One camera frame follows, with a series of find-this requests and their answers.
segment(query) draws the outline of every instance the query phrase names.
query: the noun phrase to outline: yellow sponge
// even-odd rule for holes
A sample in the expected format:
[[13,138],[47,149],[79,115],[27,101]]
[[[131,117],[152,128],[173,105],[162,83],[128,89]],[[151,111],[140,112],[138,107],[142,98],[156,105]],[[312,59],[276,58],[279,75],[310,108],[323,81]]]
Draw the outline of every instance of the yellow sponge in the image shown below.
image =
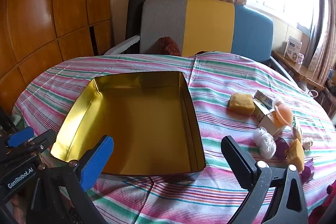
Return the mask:
[[287,151],[287,163],[294,164],[298,172],[302,172],[305,168],[305,152],[298,139],[295,139],[289,146]]
[[229,110],[249,116],[254,111],[251,94],[233,93],[230,97]]

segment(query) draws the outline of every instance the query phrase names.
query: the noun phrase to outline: wooden wardrobe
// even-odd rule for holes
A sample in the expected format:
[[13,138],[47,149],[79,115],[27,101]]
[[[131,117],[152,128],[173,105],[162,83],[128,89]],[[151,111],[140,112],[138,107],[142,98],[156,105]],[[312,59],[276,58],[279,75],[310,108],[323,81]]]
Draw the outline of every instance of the wooden wardrobe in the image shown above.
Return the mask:
[[62,61],[113,46],[110,0],[0,0],[0,105]]

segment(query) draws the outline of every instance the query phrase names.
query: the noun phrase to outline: metal tin box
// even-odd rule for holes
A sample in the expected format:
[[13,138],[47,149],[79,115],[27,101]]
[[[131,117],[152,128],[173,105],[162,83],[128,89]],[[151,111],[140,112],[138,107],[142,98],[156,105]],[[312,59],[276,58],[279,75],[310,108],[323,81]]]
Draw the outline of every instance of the metal tin box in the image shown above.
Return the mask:
[[103,135],[114,140],[105,178],[190,181],[206,166],[194,105],[178,71],[93,78],[70,109],[50,153],[66,162],[78,160]]

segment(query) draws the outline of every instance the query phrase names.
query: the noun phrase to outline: chair armrest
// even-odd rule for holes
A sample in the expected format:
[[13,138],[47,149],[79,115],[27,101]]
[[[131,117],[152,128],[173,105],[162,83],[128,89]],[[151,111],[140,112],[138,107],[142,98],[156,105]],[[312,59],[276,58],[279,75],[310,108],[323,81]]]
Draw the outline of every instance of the chair armrest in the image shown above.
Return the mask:
[[121,54],[133,44],[140,41],[140,36],[135,35],[124,42],[119,43],[118,45],[114,46],[113,48],[109,49],[104,55],[112,55],[112,54]]
[[271,63],[271,68],[280,73],[282,76],[290,80],[295,86],[298,86],[294,79],[286,72],[286,70],[273,58],[270,57],[269,62]]

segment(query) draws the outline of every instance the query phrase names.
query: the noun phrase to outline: black handle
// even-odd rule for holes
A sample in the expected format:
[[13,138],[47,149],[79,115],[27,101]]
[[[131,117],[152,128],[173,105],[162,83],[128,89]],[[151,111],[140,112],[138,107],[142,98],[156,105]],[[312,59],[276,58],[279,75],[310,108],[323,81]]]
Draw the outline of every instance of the black handle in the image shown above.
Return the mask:
[[240,187],[251,191],[257,178],[254,158],[244,152],[231,136],[224,137],[220,147]]

